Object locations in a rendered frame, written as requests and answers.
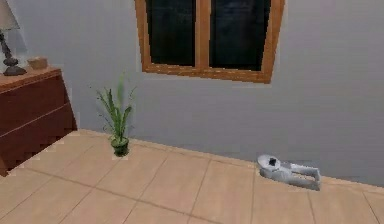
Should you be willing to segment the brown wooden chest of drawers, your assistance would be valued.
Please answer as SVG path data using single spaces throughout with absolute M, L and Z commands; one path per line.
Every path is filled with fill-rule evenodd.
M 59 68 L 0 75 L 0 175 L 77 129 Z

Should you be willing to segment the small tan bowl vessel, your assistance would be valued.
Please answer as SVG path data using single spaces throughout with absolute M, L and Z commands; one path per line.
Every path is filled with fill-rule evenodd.
M 48 60 L 44 57 L 33 57 L 27 60 L 33 70 L 43 70 L 48 67 Z

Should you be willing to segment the green house plant in pot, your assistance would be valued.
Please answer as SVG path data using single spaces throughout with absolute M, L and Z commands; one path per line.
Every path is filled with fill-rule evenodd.
M 129 117 L 134 110 L 135 90 L 130 89 L 128 99 L 125 99 L 125 83 L 130 82 L 126 72 L 123 72 L 119 78 L 116 89 L 104 88 L 95 90 L 96 99 L 100 101 L 103 111 L 99 116 L 105 120 L 104 131 L 110 132 L 110 145 L 113 148 L 114 155 L 117 157 L 126 156 L 129 149 L 129 137 L 126 134 L 127 128 L 133 128 L 129 122 Z

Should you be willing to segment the wooden framed window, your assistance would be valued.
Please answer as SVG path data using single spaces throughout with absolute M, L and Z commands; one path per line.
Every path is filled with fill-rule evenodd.
M 270 84 L 286 0 L 271 0 L 270 16 L 260 71 L 213 68 L 209 66 L 211 0 L 197 0 L 195 6 L 195 65 L 155 64 L 151 60 L 146 1 L 134 0 L 141 69 L 146 73 Z

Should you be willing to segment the white fallen desk lamp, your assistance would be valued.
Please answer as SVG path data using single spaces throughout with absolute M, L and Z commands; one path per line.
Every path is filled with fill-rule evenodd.
M 263 154 L 257 158 L 262 177 L 301 188 L 320 190 L 321 174 L 315 167 L 280 161 L 277 157 Z

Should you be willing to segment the table lamp with dark base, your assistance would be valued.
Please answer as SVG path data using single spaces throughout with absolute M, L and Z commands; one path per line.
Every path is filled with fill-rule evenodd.
M 4 32 L 7 30 L 19 29 L 19 24 L 14 16 L 7 0 L 0 0 L 0 46 L 5 56 L 3 64 L 6 66 L 5 76 L 24 75 L 27 71 L 18 66 L 19 60 L 12 56 L 12 52 L 8 47 Z

